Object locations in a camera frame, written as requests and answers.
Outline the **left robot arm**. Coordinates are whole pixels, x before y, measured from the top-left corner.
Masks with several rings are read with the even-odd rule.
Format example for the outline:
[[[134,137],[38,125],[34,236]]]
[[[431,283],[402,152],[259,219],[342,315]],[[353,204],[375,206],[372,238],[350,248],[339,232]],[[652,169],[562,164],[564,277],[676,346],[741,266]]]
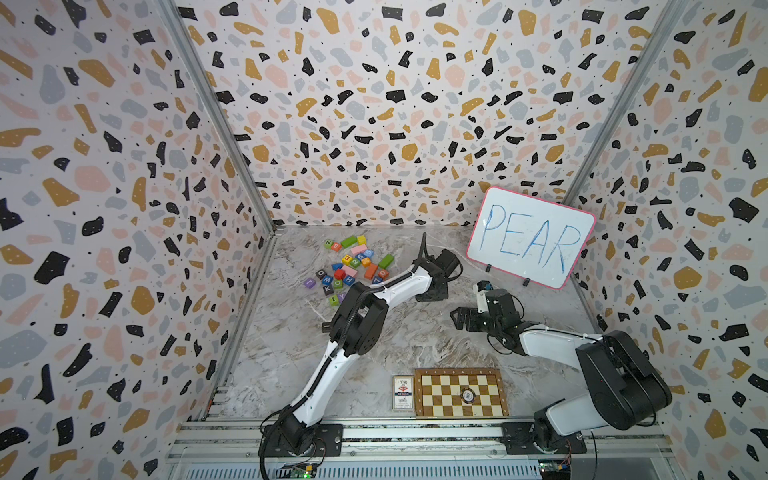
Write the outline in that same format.
[[[259,461],[266,461],[270,447],[288,456],[315,452],[318,425],[333,394],[354,362],[376,345],[389,311],[412,299],[448,299],[448,284],[462,273],[455,253],[444,249],[435,256],[422,245],[404,272],[373,285],[354,284],[330,322],[325,352],[307,384],[293,402],[270,415],[273,423],[260,428]]]

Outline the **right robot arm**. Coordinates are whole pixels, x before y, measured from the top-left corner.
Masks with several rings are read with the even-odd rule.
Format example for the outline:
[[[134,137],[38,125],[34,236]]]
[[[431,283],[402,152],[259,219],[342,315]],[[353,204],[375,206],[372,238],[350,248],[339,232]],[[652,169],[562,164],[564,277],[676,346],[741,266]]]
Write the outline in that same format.
[[[555,361],[584,378],[585,394],[534,414],[532,443],[540,451],[555,452],[584,430],[651,426],[672,403],[670,387],[627,333],[575,333],[527,321],[517,298],[487,281],[479,282],[475,293],[476,307],[450,312],[457,330],[483,333],[487,340],[496,340],[504,354]]]

